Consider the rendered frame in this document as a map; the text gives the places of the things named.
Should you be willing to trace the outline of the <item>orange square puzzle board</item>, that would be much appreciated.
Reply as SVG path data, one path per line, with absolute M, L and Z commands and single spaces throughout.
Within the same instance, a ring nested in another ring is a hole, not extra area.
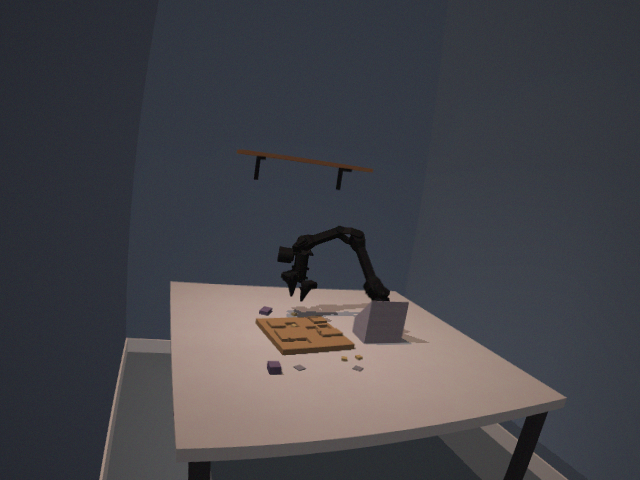
M 282 355 L 347 350 L 355 346 L 321 315 L 256 319 L 255 324 Z M 297 327 L 290 327 L 291 324 Z

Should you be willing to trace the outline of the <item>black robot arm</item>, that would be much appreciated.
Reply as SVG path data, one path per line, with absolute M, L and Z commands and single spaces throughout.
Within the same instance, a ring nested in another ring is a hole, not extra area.
M 347 237 L 345 234 L 350 234 Z M 364 289 L 366 294 L 372 301 L 390 301 L 388 296 L 390 290 L 382 285 L 381 281 L 376 276 L 370 258 L 368 256 L 365 247 L 365 235 L 363 231 L 357 230 L 351 227 L 337 226 L 336 228 L 315 234 L 315 235 L 302 235 L 299 236 L 297 242 L 295 242 L 292 248 L 279 247 L 279 253 L 277 262 L 291 263 L 294 260 L 295 263 L 300 266 L 307 266 L 309 256 L 314 256 L 311 249 L 321 243 L 333 240 L 335 238 L 341 239 L 344 243 L 349 244 L 351 248 L 356 252 L 360 265 L 362 267 L 366 283 Z M 301 274 L 300 270 L 286 271 L 282 273 L 282 280 L 286 283 L 295 281 L 300 282 Z

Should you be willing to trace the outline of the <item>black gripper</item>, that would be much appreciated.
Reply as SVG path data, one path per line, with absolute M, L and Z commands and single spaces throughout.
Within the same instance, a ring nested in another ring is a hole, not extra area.
M 300 270 L 300 274 L 301 274 L 300 282 L 299 281 L 295 281 L 295 282 L 287 283 L 290 297 L 292 297 L 293 294 L 294 294 L 297 282 L 301 283 L 301 287 L 299 287 L 299 289 L 301 290 L 301 292 L 300 292 L 300 302 L 303 302 L 303 300 L 305 299 L 305 297 L 307 296 L 307 294 L 310 292 L 311 289 L 317 289 L 317 283 L 316 282 L 314 282 L 312 280 L 305 281 L 306 279 L 308 279 L 308 277 L 306 277 L 307 270 L 309 270 L 309 268 L 307 266 L 300 266 L 300 265 L 294 264 L 294 266 L 292 266 L 294 271 L 297 271 L 297 270 L 299 271 Z

